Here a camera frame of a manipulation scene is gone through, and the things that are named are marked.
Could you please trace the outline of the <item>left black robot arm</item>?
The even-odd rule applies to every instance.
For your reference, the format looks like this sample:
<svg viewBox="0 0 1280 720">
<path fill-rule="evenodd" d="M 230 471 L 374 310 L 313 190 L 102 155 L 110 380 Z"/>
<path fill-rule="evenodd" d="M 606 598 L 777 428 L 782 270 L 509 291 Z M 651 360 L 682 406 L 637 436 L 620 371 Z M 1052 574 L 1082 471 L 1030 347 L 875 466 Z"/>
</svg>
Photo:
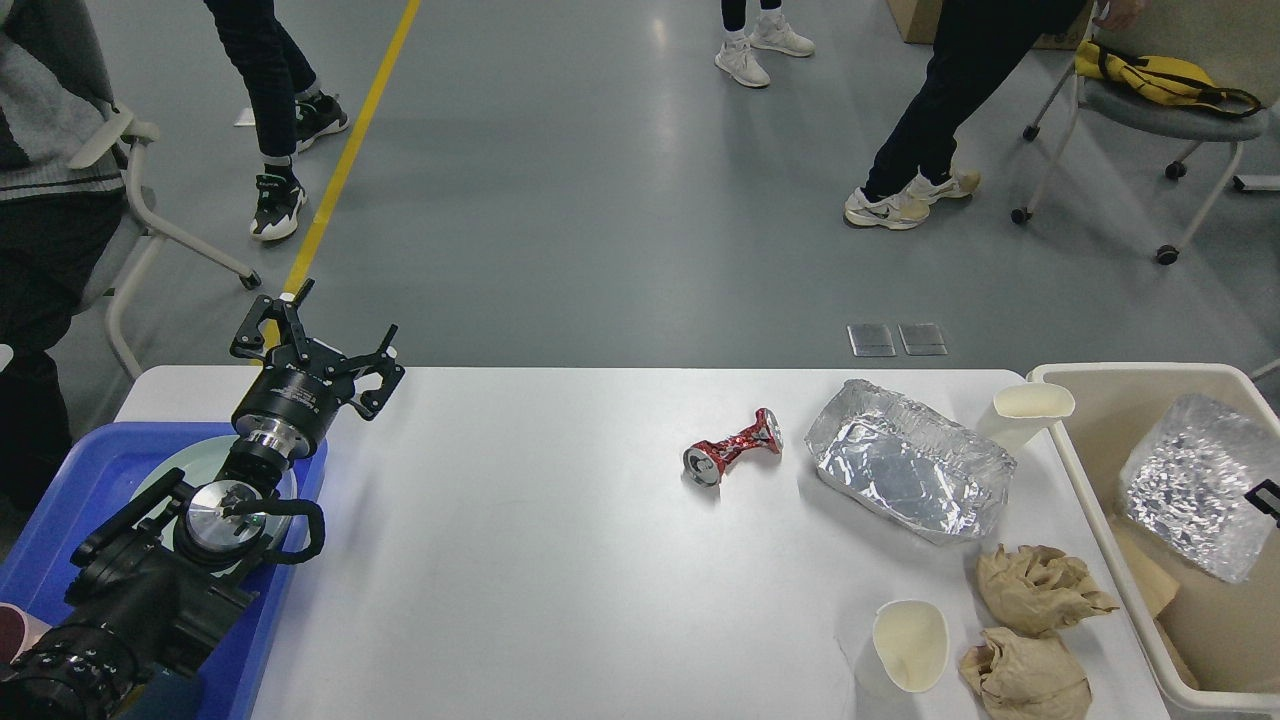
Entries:
<svg viewBox="0 0 1280 720">
<path fill-rule="evenodd" d="M 165 470 L 72 553 L 70 615 L 13 661 L 5 719 L 109 719 L 155 666 L 193 676 L 253 602 L 242 585 L 251 571 L 323 551 L 321 507 L 284 497 L 280 483 L 319 451 L 340 407 L 372 420 L 404 369 L 397 325 L 355 356 L 308 336 L 298 310 L 311 288 L 257 297 L 234 334 L 230 355 L 262 368 L 212 477 Z"/>
</svg>

